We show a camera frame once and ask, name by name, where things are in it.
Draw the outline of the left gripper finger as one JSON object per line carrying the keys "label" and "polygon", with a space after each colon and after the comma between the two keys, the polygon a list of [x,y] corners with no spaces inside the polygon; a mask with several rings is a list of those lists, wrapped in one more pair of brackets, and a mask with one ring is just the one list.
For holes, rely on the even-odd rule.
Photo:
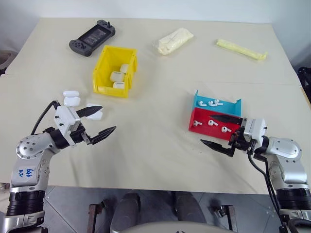
{"label": "left gripper finger", "polygon": [[96,136],[94,137],[90,137],[88,136],[88,139],[90,141],[90,143],[92,145],[95,145],[103,140],[105,140],[106,138],[108,138],[116,129],[117,126],[113,126],[113,127],[110,127],[110,128],[107,128],[103,131],[100,131]]}
{"label": "left gripper finger", "polygon": [[90,106],[83,109],[78,110],[77,115],[79,117],[86,117],[88,119],[102,119],[102,106]]}

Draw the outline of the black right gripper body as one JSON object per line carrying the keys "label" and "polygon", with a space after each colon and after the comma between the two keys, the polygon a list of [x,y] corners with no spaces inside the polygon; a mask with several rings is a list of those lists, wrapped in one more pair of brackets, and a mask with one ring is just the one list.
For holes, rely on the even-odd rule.
{"label": "black right gripper body", "polygon": [[234,152],[235,149],[242,150],[246,152],[253,152],[256,141],[254,139],[245,139],[244,137],[245,127],[238,128],[232,135],[229,141],[231,146],[231,151]]}

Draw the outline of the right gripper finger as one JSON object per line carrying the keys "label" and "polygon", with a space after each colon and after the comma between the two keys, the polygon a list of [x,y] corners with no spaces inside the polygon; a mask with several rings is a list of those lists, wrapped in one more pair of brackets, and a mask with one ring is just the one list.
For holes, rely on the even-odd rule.
{"label": "right gripper finger", "polygon": [[203,140],[203,139],[201,139],[200,141],[214,151],[225,154],[229,157],[234,156],[235,149],[233,147],[224,148],[221,144],[218,144],[212,141]]}
{"label": "right gripper finger", "polygon": [[218,122],[222,123],[231,123],[235,125],[241,125],[243,122],[243,118],[241,117],[236,117],[236,116],[231,116],[231,115],[220,115],[220,114],[215,114],[215,115],[210,115],[210,117],[213,120],[216,120]]}

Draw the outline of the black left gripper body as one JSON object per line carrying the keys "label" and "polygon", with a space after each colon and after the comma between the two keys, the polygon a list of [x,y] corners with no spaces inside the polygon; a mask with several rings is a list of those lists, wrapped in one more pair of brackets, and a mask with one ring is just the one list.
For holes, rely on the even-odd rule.
{"label": "black left gripper body", "polygon": [[86,129],[82,123],[79,124],[75,131],[69,133],[70,146],[74,146],[81,142],[85,142],[87,145],[91,144],[90,137],[87,135]]}

